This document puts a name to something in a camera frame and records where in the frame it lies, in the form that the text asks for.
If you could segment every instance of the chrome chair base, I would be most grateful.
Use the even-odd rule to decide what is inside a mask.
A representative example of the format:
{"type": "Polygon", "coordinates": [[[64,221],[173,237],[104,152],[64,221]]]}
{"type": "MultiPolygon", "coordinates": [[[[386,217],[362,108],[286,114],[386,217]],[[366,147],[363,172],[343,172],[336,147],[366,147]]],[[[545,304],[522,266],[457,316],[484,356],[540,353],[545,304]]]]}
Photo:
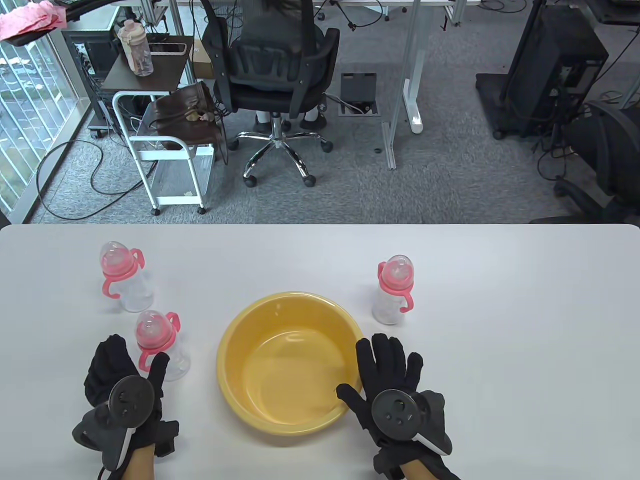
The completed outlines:
{"type": "Polygon", "coordinates": [[[271,114],[271,134],[266,135],[257,132],[240,132],[233,141],[228,144],[229,150],[235,150],[239,146],[239,140],[241,138],[251,138],[253,140],[262,140],[267,142],[260,150],[253,154],[253,156],[249,159],[244,167],[243,179],[244,183],[249,187],[255,187],[258,180],[251,174],[255,166],[258,162],[264,157],[264,154],[269,152],[272,148],[282,148],[287,153],[287,155],[293,160],[293,163],[296,165],[300,175],[302,176],[302,180],[306,186],[312,187],[316,184],[316,178],[309,174],[307,170],[307,166],[302,161],[300,156],[296,153],[296,151],[291,148],[288,144],[291,140],[298,140],[302,138],[312,138],[315,140],[320,140],[320,146],[322,150],[326,153],[331,152],[333,149],[333,143],[322,137],[319,133],[316,132],[300,132],[294,133],[293,135],[287,136],[282,130],[282,116],[280,113],[272,113],[271,114]]]}

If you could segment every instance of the brown bag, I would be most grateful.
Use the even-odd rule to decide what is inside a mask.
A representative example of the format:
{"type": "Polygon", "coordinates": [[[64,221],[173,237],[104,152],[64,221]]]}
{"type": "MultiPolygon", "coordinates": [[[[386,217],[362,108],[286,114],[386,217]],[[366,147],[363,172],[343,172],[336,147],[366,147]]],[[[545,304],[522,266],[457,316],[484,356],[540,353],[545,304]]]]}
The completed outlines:
{"type": "MultiPolygon", "coordinates": [[[[178,137],[187,145],[220,143],[220,128],[216,123],[216,104],[203,81],[152,102],[149,127],[158,135],[178,137]]],[[[167,142],[169,148],[177,148],[167,142]]]]}

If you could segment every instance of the cardboard box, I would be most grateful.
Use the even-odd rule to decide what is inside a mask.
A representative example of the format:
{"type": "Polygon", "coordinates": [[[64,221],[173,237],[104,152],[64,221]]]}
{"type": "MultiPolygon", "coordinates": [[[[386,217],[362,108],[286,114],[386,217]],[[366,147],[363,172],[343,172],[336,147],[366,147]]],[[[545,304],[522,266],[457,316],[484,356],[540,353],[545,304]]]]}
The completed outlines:
{"type": "Polygon", "coordinates": [[[213,65],[211,59],[207,55],[207,51],[202,45],[202,41],[196,38],[192,47],[193,53],[193,70],[195,70],[196,78],[210,78],[213,79],[213,65]]]}

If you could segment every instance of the person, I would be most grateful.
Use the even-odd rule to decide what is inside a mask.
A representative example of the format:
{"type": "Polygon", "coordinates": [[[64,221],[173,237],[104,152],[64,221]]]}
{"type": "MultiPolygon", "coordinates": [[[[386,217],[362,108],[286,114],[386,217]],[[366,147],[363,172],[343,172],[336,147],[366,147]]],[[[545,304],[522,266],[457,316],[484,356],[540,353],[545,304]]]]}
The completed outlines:
{"type": "MultiPolygon", "coordinates": [[[[245,40],[267,40],[290,45],[293,51],[302,50],[302,28],[300,19],[300,0],[242,0],[243,27],[241,38],[245,40]]],[[[316,45],[319,47],[324,34],[315,27],[316,45]]],[[[312,83],[322,80],[319,72],[312,83]]],[[[318,131],[326,127],[326,118],[317,107],[303,115],[300,128],[318,131]]],[[[253,130],[259,133],[271,133],[269,112],[256,111],[253,130]]]]}
{"type": "MultiPolygon", "coordinates": [[[[89,375],[85,380],[85,392],[87,398],[92,401],[97,396],[94,390],[108,392],[109,385],[135,370],[135,366],[126,350],[124,340],[112,335],[107,342],[110,345],[110,355],[106,355],[99,349],[92,361],[89,375]]],[[[337,385],[337,397],[346,403],[349,409],[355,413],[363,429],[368,430],[380,451],[374,457],[374,469],[379,474],[385,474],[389,480],[460,480],[453,474],[442,461],[442,457],[420,442],[402,442],[391,439],[385,435],[373,421],[371,404],[373,399],[384,390],[402,390],[408,394],[417,392],[420,374],[422,371],[422,357],[418,353],[410,353],[405,358],[404,349],[400,340],[395,337],[388,338],[384,333],[376,333],[371,341],[360,339],[356,343],[356,357],[358,371],[364,389],[365,397],[346,383],[337,385]]],[[[114,478],[122,480],[154,480],[154,453],[156,445],[152,439],[157,438],[159,425],[162,423],[162,408],[159,404],[162,397],[162,382],[168,357],[164,353],[156,355],[152,362],[149,378],[154,390],[157,392],[157,405],[154,414],[136,430],[131,439],[129,459],[124,474],[115,472],[114,478]]],[[[436,415],[431,406],[431,415],[436,415]]],[[[444,411],[442,415],[442,429],[444,430],[444,411]]]]}

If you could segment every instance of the white cart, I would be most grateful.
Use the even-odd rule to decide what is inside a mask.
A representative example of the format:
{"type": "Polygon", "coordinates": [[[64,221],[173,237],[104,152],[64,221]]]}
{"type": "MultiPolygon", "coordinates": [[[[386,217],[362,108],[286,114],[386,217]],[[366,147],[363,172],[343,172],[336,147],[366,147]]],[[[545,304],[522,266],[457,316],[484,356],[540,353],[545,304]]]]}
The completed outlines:
{"type": "Polygon", "coordinates": [[[207,194],[214,162],[214,145],[209,143],[189,147],[177,137],[158,135],[155,130],[148,128],[149,121],[145,121],[150,108],[147,108],[138,130],[130,134],[129,130],[135,128],[135,125],[128,125],[120,111],[119,100],[122,97],[151,97],[153,101],[165,95],[168,93],[120,91],[113,96],[113,110],[151,201],[151,213],[160,215],[162,205],[198,205],[197,212],[204,214],[207,211],[204,196],[207,194]],[[180,149],[164,149],[163,143],[167,142],[178,144],[180,149]],[[149,182],[143,163],[154,161],[158,164],[152,181],[149,182]]]}

